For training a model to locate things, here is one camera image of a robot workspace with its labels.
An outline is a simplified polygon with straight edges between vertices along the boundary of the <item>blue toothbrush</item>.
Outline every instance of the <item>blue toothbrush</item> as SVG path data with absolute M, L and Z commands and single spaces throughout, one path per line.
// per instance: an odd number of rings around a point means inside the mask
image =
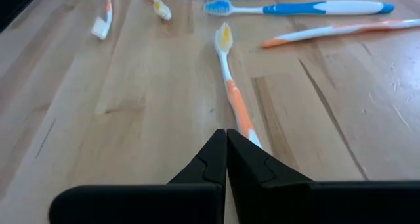
M 273 14 L 287 16 L 293 14 L 320 15 L 363 15 L 385 14 L 394 10 L 394 5 L 377 1 L 315 1 L 309 3 L 279 3 L 265 7 L 235 7 L 228 0 L 218 0 L 204 5 L 209 14 L 228 16 L 233 13 Z

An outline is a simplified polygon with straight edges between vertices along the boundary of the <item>wood grain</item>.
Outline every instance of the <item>wood grain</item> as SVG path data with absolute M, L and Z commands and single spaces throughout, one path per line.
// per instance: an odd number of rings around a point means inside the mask
M 0 223 L 48 223 L 81 184 L 163 184 L 218 128 L 236 128 L 215 53 L 229 63 L 263 148 L 315 180 L 420 179 L 420 32 L 371 32 L 260 49 L 330 24 L 420 18 L 420 0 L 378 16 L 209 16 L 201 1 L 35 0 L 0 34 Z M 258 6 L 275 1 L 249 1 Z M 237 223 L 230 191 L 226 223 Z

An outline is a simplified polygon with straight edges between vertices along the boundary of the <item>blue bristles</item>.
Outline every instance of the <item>blue bristles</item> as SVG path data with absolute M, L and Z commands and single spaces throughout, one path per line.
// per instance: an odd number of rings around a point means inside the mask
M 231 11 L 230 2 L 227 0 L 218 0 L 204 5 L 204 11 L 209 14 L 229 15 Z

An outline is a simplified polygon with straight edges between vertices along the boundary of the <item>wooden surface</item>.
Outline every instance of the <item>wooden surface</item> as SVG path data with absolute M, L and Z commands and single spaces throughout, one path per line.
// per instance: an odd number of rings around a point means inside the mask
M 420 18 L 419 0 L 379 0 L 391 15 L 226 18 L 163 1 L 170 22 L 147 0 L 113 0 L 104 42 L 90 34 L 104 0 L 35 0 L 0 34 L 1 223 L 47 223 L 76 185 L 166 183 L 217 128 L 235 128 L 213 48 L 224 21 L 267 152 L 315 180 L 420 179 L 420 29 L 259 48 L 295 30 Z

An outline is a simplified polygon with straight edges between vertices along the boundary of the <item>toothbrush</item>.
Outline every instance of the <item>toothbrush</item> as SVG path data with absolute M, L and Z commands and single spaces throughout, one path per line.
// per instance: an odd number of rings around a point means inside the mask
M 312 39 L 315 37 L 325 37 L 333 35 L 343 35 L 351 33 L 360 33 L 373 30 L 397 30 L 402 28 L 413 28 L 420 26 L 419 20 L 388 20 L 384 22 L 370 23 L 370 24 L 355 24 L 355 25 L 337 25 L 323 28 L 314 28 L 311 30 L 303 30 L 291 34 L 277 36 L 273 39 L 267 40 L 262 44 L 262 47 L 273 47 L 300 41 L 304 39 Z
M 293 14 L 320 15 L 362 15 L 385 14 L 394 10 L 394 5 L 376 1 L 316 1 L 310 3 L 279 3 L 265 7 L 235 7 L 229 0 L 218 0 L 204 5 L 209 14 L 228 16 L 233 13 L 272 14 L 287 16 Z
M 97 17 L 91 33 L 98 36 L 101 40 L 105 40 L 110 31 L 112 23 L 112 2 L 106 0 L 106 21 L 101 17 Z
M 262 148 L 260 141 L 258 140 L 257 134 L 255 133 L 254 126 L 251 118 L 249 118 L 246 105 L 243 101 L 242 94 L 236 87 L 232 75 L 230 74 L 228 65 L 228 53 L 232 47 L 233 39 L 232 32 L 227 23 L 223 23 L 222 26 L 216 31 L 215 34 L 215 48 L 219 55 L 220 65 L 222 67 L 222 74 L 224 84 L 226 86 L 226 92 L 228 94 L 230 105 L 232 106 L 236 123 L 239 131 L 242 135 L 247 137 L 252 143 Z
M 170 20 L 172 18 L 171 9 L 163 3 L 161 0 L 150 0 L 153 3 L 153 9 L 155 13 L 164 20 Z

